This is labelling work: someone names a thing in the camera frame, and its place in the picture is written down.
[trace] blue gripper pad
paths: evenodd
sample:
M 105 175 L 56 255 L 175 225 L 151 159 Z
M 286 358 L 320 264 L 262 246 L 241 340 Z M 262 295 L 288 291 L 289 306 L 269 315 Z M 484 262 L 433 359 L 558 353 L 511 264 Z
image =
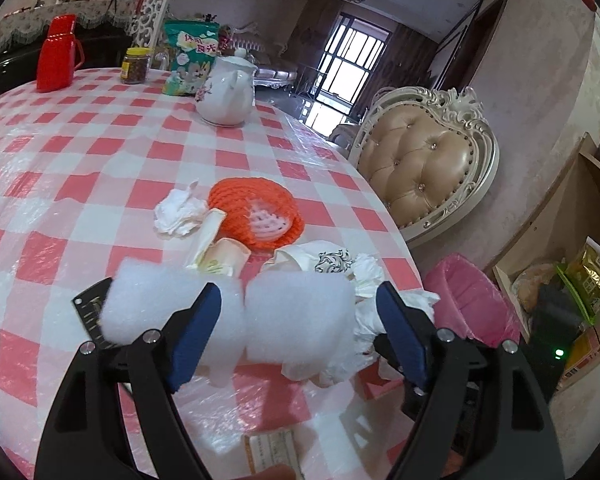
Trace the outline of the blue gripper pad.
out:
M 426 352 L 402 312 L 402 309 L 408 307 L 400 300 L 397 293 L 392 294 L 392 288 L 388 282 L 378 287 L 376 292 L 378 316 L 382 320 L 404 377 L 425 390 L 428 379 Z
M 171 374 L 167 378 L 172 392 L 177 392 L 193 377 L 206 343 L 220 317 L 220 289 L 213 284 L 208 284 L 207 287 L 208 293 L 204 294 L 203 291 L 194 303 L 192 308 L 196 309 L 195 314 L 173 348 Z

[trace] lace tablecloth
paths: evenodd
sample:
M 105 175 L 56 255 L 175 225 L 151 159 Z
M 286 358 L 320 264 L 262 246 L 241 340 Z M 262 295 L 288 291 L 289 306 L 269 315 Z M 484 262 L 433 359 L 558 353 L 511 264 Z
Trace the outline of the lace tablecloth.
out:
M 125 28 L 132 19 L 133 0 L 85 0 L 24 10 L 0 21 L 0 52 L 14 43 L 28 44 L 35 40 L 51 20 L 62 14 L 75 14 L 84 28 L 103 23 Z

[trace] pink checkered tablecloth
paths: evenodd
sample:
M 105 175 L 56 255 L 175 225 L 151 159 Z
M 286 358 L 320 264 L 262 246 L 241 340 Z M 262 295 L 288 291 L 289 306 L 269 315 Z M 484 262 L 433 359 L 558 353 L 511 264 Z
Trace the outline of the pink checkered tablecloth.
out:
M 0 444 L 32 477 L 61 378 L 87 339 L 71 298 L 114 275 L 125 256 L 181 264 L 190 242 L 159 238 L 154 206 L 200 180 L 200 196 L 229 176 L 285 186 L 306 221 L 300 242 L 329 240 L 378 257 L 400 290 L 420 279 L 366 181 L 317 134 L 258 104 L 241 128 L 209 126 L 191 98 L 162 95 L 166 74 L 124 86 L 118 70 L 83 70 L 70 88 L 27 84 L 0 96 Z M 268 254 L 243 272 L 253 277 Z M 248 474 L 242 437 L 290 427 L 307 480 L 381 479 L 411 429 L 401 388 L 370 367 L 320 389 L 279 367 L 238 367 L 232 387 L 195 377 L 174 396 L 217 480 Z M 132 401 L 129 439 L 150 472 Z

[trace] red thermos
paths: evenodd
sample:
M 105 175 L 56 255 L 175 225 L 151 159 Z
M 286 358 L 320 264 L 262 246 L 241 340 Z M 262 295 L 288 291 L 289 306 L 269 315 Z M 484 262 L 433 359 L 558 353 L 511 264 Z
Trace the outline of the red thermos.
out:
M 56 16 L 49 25 L 49 32 L 40 50 L 38 92 L 52 92 L 65 88 L 74 80 L 74 70 L 84 63 L 80 41 L 74 36 L 75 15 Z M 75 64 L 75 47 L 80 52 L 80 63 Z

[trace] white carved partition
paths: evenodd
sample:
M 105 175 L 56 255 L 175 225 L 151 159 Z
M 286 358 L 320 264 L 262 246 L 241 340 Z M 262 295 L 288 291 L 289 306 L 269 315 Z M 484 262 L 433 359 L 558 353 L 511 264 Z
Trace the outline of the white carved partition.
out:
M 137 46 L 154 48 L 169 0 L 144 0 L 140 13 L 134 17 L 127 33 Z

